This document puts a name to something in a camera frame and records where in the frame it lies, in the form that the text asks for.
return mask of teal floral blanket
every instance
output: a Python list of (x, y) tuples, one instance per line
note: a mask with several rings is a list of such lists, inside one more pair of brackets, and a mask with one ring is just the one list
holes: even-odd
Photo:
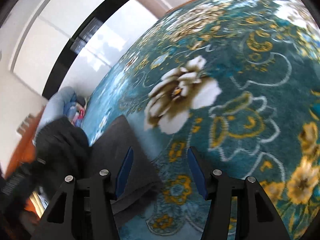
[[(196, 0), (160, 19), (91, 96), (90, 143), (124, 114), (164, 182), (121, 239), (200, 239), (186, 150), (258, 179), (292, 239), (320, 207), (320, 31), (300, 0)], [(232, 201), (228, 239), (236, 230)]]

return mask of black stripe panel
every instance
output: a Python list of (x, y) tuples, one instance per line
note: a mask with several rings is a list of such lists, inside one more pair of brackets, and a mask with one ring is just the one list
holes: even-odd
[(64, 77), (81, 49), (102, 24), (128, 1), (129, 0), (104, 0), (81, 24), (67, 42), (54, 64), (45, 84), (42, 93), (43, 97), (50, 99), (59, 90)]

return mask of blue denim cloth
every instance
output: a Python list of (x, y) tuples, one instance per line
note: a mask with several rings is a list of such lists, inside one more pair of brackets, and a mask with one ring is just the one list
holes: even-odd
[(36, 137), (38, 132), (48, 123), (58, 119), (64, 115), (65, 106), (70, 102), (75, 102), (77, 99), (76, 92), (72, 87), (61, 88), (55, 93), (47, 103), (41, 120), (38, 124), (33, 144), (36, 145)]

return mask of paisley pattern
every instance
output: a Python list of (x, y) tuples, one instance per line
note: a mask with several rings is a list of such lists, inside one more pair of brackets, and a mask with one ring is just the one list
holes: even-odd
[[(255, 176), (291, 238), (303, 234), (320, 207), (319, 37), (300, 0), (196, 0), (127, 51), (82, 123), (93, 143), (124, 114), (164, 182), (121, 239), (200, 239), (210, 202), (189, 146), (232, 177)], [(235, 225), (234, 198), (228, 239)]]

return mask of bed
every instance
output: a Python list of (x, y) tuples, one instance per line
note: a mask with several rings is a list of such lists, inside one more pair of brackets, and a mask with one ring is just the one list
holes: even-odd
[[(229, 176), (258, 179), (291, 239), (320, 207), (320, 31), (300, 0), (193, 0), (160, 19), (92, 94), (94, 143), (126, 116), (164, 182), (121, 239), (200, 239), (210, 203), (186, 160), (195, 146)], [(236, 230), (236, 199), (228, 239)]]

